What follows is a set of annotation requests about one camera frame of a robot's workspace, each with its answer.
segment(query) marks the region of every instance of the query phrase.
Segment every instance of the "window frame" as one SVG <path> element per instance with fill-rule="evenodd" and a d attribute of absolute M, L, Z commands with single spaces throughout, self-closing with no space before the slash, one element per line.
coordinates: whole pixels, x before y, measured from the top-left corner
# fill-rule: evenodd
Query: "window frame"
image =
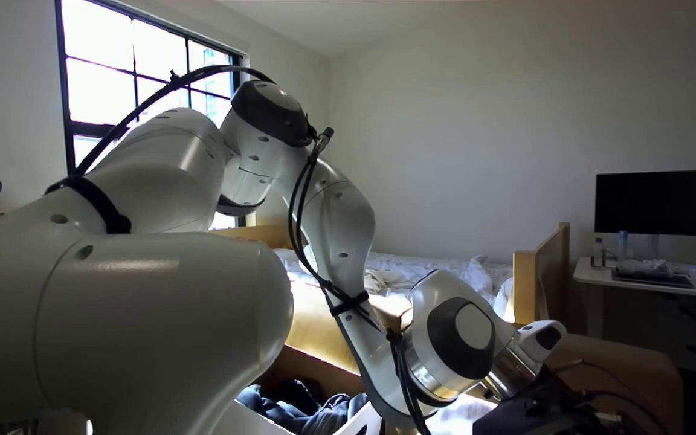
<path fill-rule="evenodd" d="M 83 124 L 83 122 L 71 122 L 69 119 L 69 82 L 68 82 L 68 60 L 80 60 L 80 64 L 88 64 L 88 65 L 98 65 L 98 64 L 92 64 L 86 58 L 77 58 L 77 56 L 69 56 L 64 50 L 64 23 L 62 23 L 62 2 L 68 0 L 53 0 L 54 6 L 54 31 L 58 31 L 58 71 L 59 71 L 59 106 L 62 106 L 62 142 L 64 142 L 64 169 L 68 174 L 71 174 L 71 169 L 80 164 L 77 158 L 74 158 L 74 136 L 94 136 L 94 139 L 102 139 L 104 133 L 109 133 L 112 127 L 110 124 Z M 104 0 L 83 0 L 83 2 L 92 2 L 92 6 L 98 6 L 98 8 L 105 8 L 110 13 L 118 13 L 118 15 L 126 15 L 131 23 L 138 20 L 138 23 L 145 23 L 149 27 L 157 27 L 161 31 L 169 31 L 178 38 L 184 38 L 184 56 L 185 56 L 185 71 L 191 71 L 191 41 L 192 44 L 199 44 L 199 46 L 208 46 L 213 50 L 219 50 L 230 58 L 231 65 L 242 65 L 243 64 L 243 56 L 233 48 L 227 48 L 216 41 L 210 41 L 195 31 L 189 31 L 189 29 L 181 29 L 170 23 L 164 23 L 164 20 L 157 20 L 157 18 L 149 18 L 140 9 L 133 9 L 128 6 L 118 6 L 118 2 L 104 2 Z M 123 75 L 131 75 L 131 90 L 133 90 L 133 101 L 140 104 L 140 85 L 138 79 L 155 79 L 155 82 L 161 82 L 161 78 L 155 78 L 155 75 L 147 75 L 147 72 L 140 72 L 134 71 L 134 53 L 131 53 L 133 64 L 131 64 L 131 71 L 123 71 L 123 67 L 112 67 L 112 65 L 102 65 L 105 71 L 116 71 L 116 72 L 123 72 Z M 239 87 L 242 78 L 239 72 L 231 72 L 230 75 L 230 90 L 233 91 Z M 192 91 L 198 95 L 208 95 L 208 98 L 221 98 L 216 91 L 208 91 L 208 90 L 198 90 L 198 87 L 185 87 L 185 98 L 189 98 L 189 106 L 191 106 L 191 100 L 192 100 Z"/>

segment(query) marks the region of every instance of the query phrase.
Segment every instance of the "wooden bed frame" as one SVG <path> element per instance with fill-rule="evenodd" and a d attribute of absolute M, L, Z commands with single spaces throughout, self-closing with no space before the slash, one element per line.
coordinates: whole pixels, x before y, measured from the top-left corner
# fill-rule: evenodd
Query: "wooden bed frame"
<path fill-rule="evenodd" d="M 286 250 L 289 240 L 282 224 L 261 224 L 261 228 L 231 228 L 219 229 L 219 236 L 261 241 L 269 250 Z M 562 223 L 530 252 L 511 255 L 511 275 L 514 275 L 514 325 L 529 325 L 540 317 L 562 317 L 564 308 L 564 285 L 568 285 L 568 241 L 570 224 Z M 286 337 L 286 349 L 325 361 L 336 368 L 356 374 L 356 366 L 343 334 L 327 314 L 327 308 L 318 292 L 296 288 L 295 297 L 295 319 Z"/>

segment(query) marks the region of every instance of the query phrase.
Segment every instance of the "white wall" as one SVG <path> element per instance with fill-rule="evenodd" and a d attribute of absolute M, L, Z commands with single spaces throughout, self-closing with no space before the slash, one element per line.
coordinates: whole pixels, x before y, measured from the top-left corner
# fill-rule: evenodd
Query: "white wall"
<path fill-rule="evenodd" d="M 376 246 L 590 245 L 597 172 L 696 166 L 696 2 L 481 0 L 336 58 L 327 101 Z"/>
<path fill-rule="evenodd" d="M 131 0 L 249 56 L 295 95 L 314 124 L 325 113 L 325 60 L 230 13 L 215 0 Z M 64 177 L 53 0 L 0 0 L 0 210 L 33 200 Z"/>

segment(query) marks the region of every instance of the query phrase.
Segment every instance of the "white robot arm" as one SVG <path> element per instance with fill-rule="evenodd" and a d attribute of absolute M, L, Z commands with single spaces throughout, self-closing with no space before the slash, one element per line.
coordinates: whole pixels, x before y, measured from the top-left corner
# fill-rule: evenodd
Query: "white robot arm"
<path fill-rule="evenodd" d="M 282 195 L 373 408 L 421 420 L 483 381 L 527 390 L 564 334 L 514 331 L 450 274 L 388 331 L 363 288 L 373 215 L 318 152 L 298 104 L 242 85 L 225 124 L 185 108 L 134 128 L 86 177 L 0 218 L 0 420 L 86 413 L 98 435 L 210 433 L 282 349 L 292 301 L 269 250 L 205 233 Z"/>

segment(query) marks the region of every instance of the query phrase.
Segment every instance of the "desk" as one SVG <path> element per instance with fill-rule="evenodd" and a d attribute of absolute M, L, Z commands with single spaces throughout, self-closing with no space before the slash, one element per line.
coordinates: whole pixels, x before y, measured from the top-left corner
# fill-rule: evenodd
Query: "desk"
<path fill-rule="evenodd" d="M 609 264 L 605 269 L 591 269 L 590 257 L 578 258 L 573 270 L 573 282 L 585 288 L 587 297 L 587 337 L 601 337 L 603 331 L 603 292 L 605 288 L 622 288 L 637 292 L 659 292 L 659 294 L 678 294 L 696 297 L 696 265 L 677 264 L 673 269 L 686 270 L 694 288 L 666 288 L 666 285 L 646 285 L 646 282 L 627 282 L 613 281 Z"/>

